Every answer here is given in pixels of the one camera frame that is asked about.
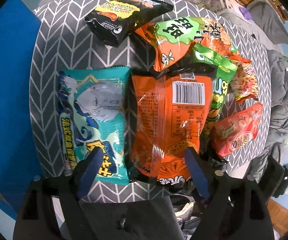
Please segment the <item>red ring snack bag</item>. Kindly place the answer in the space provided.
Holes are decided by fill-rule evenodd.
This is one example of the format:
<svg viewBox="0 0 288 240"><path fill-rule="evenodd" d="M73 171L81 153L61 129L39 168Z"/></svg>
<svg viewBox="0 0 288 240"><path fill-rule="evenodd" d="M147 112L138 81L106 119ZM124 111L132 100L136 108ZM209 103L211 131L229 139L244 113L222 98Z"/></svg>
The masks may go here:
<svg viewBox="0 0 288 240"><path fill-rule="evenodd" d="M211 133L212 147L224 158L256 138L263 111L261 103L218 121Z"/></svg>

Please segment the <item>teal anime snack bag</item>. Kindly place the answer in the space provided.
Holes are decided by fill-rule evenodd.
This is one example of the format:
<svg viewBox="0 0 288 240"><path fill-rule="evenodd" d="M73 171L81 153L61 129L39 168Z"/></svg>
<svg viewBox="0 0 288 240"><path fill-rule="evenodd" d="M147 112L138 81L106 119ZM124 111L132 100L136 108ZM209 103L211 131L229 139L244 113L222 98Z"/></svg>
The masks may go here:
<svg viewBox="0 0 288 240"><path fill-rule="evenodd" d="M74 170L95 147L103 150L99 181L127 185L124 162L126 91L130 68L66 69L58 76L58 114L62 151Z"/></svg>

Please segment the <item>orange barcode snack bag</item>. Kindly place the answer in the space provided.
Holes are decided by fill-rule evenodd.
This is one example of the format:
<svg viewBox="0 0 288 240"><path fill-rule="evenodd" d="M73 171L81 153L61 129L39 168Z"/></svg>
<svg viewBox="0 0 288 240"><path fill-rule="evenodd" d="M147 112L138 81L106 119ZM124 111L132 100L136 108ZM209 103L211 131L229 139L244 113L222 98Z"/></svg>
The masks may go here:
<svg viewBox="0 0 288 240"><path fill-rule="evenodd" d="M190 180L185 149L200 148L217 66L191 63L158 79L134 70L136 131L128 156L131 180L182 186Z"/></svg>

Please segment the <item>red yellow stick snack bag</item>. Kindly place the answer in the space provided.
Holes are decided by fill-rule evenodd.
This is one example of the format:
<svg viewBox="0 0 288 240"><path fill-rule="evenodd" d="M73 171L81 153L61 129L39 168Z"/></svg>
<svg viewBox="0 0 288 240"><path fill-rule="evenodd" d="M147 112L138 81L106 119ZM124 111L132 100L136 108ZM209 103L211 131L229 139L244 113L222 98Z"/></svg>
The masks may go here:
<svg viewBox="0 0 288 240"><path fill-rule="evenodd" d="M258 101L258 82L251 62L233 60L233 63L238 67L230 82L235 101L237 103L242 103L246 99Z"/></svg>

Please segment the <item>green pea snack bag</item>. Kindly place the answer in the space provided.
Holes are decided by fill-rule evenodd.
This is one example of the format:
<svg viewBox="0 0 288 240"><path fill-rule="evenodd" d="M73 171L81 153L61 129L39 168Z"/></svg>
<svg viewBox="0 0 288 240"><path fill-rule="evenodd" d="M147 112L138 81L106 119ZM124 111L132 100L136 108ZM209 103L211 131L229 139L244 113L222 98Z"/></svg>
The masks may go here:
<svg viewBox="0 0 288 240"><path fill-rule="evenodd" d="M193 62L217 66L210 110L200 137L200 151L205 152L211 140L212 128L220 118L222 107L224 106L228 93L228 85L238 67L227 57L199 43L193 47Z"/></svg>

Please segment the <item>black snack bag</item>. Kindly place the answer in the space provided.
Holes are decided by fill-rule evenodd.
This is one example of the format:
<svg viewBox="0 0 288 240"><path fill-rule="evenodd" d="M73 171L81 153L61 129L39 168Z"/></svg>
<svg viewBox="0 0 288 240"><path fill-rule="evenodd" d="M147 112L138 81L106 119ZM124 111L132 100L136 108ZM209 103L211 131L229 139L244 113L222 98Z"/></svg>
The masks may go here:
<svg viewBox="0 0 288 240"><path fill-rule="evenodd" d="M129 33L173 7L159 0L110 0L88 13L84 21L105 45L118 47Z"/></svg>

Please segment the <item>orange green noodle snack bag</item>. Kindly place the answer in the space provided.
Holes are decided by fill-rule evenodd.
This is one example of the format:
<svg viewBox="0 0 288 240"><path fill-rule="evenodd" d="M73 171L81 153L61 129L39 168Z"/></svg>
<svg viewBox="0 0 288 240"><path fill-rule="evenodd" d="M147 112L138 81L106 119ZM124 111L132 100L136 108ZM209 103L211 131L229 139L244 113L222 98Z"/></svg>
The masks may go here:
<svg viewBox="0 0 288 240"><path fill-rule="evenodd" d="M153 70L162 72L180 61L195 44L222 56L240 56L222 24L204 17L183 16L146 23L135 30L156 52Z"/></svg>

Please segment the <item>blue edged cardboard box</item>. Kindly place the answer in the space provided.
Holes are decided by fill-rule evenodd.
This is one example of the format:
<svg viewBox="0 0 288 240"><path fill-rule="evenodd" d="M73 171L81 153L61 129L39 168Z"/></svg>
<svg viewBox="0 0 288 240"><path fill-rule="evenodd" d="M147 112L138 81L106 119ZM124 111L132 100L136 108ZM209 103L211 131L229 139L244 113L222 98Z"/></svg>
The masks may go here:
<svg viewBox="0 0 288 240"><path fill-rule="evenodd" d="M31 59L40 21L21 0L0 9L0 208L15 218L41 174L30 121Z"/></svg>

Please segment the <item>grey chevron tablecloth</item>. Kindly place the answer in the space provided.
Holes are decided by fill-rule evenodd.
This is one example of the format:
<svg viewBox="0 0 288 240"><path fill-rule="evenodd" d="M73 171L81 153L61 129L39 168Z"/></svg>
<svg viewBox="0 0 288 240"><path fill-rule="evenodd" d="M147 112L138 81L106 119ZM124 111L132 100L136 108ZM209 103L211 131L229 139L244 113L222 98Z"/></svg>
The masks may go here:
<svg viewBox="0 0 288 240"><path fill-rule="evenodd" d="M105 68L114 65L149 69L155 51L137 35L127 37L117 47L104 45L85 24L85 16L109 0L59 0L34 10L41 21L30 74L30 117L38 157L46 176L59 176L65 169L58 133L57 77L63 69ZM261 154L271 116L271 75L266 48L242 28L215 13L184 0L161 0L173 11L161 16L169 20L181 16L207 17L220 22L239 53L250 59L258 81L258 98L263 104L257 137L228 156L233 171Z"/></svg>

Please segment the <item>grey bed blanket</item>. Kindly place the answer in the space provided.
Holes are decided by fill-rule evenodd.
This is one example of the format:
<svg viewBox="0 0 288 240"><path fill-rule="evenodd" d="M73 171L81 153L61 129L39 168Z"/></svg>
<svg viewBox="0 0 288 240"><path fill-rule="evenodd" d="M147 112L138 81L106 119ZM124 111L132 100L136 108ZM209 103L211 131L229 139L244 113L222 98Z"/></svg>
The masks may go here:
<svg viewBox="0 0 288 240"><path fill-rule="evenodd" d="M281 52L281 44L288 45L288 32L277 12L267 0L255 0L248 5L248 20L241 12L224 9L218 13L244 29L267 49L271 73L271 118L263 152L250 162L248 173L260 181L272 157L285 161L288 143L288 57Z"/></svg>

